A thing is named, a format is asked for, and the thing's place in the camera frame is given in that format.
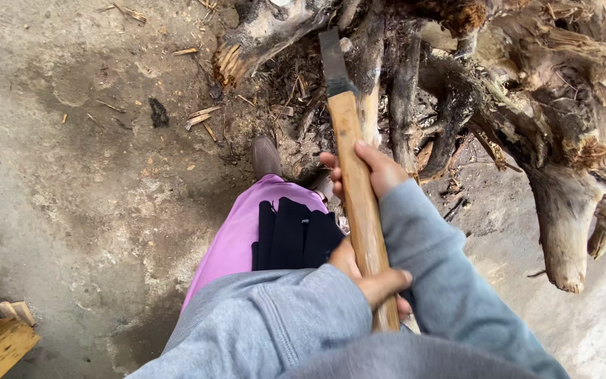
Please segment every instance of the shoe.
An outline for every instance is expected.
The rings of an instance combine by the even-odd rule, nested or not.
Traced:
[[[280,153],[268,137],[260,135],[252,141],[252,168],[257,180],[268,174],[282,176],[282,165],[280,164]]]
[[[323,168],[308,189],[318,194],[322,201],[330,200],[333,197],[331,170]]]

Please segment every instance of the metal blade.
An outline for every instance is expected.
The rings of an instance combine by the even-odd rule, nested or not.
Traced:
[[[322,50],[322,65],[326,78],[326,95],[332,97],[341,92],[355,92],[355,86],[349,81],[345,58],[338,37],[338,27],[319,34],[319,46]]]
[[[326,81],[347,79],[345,58],[341,50],[341,40],[338,37],[338,27],[319,34],[319,45],[322,50],[322,64]]]

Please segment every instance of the stained concrete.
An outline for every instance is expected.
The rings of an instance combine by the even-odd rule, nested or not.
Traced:
[[[203,70],[214,36],[237,24],[232,2],[205,26],[197,1],[129,1],[146,25],[94,11],[105,5],[0,1],[0,301],[27,301],[42,336],[6,378],[118,378],[160,354],[199,260],[253,181],[248,138],[267,129],[235,97],[207,122],[218,144],[182,127],[212,105]],[[171,56],[187,47],[198,54]],[[248,99],[263,93],[254,83]],[[152,127],[149,97],[170,127]],[[590,261],[580,295],[527,278],[543,268],[527,180],[469,161],[487,161],[474,146],[459,161],[471,205],[453,219],[467,255],[573,377],[606,377],[606,255]],[[446,185],[425,187],[442,212]]]

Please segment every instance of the black fabric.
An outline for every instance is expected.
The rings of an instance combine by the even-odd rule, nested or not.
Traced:
[[[252,271],[318,268],[329,259],[345,234],[333,212],[310,211],[307,206],[280,198],[258,205],[258,241],[252,244]]]

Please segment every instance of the wooden handle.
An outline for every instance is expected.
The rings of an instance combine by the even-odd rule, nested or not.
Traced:
[[[363,277],[389,269],[378,201],[366,163],[357,157],[354,144],[362,138],[354,94],[342,92],[329,98],[329,113],[336,135],[343,172],[343,193],[348,209],[350,238]],[[398,331],[396,297],[391,296],[373,312],[373,331]]]

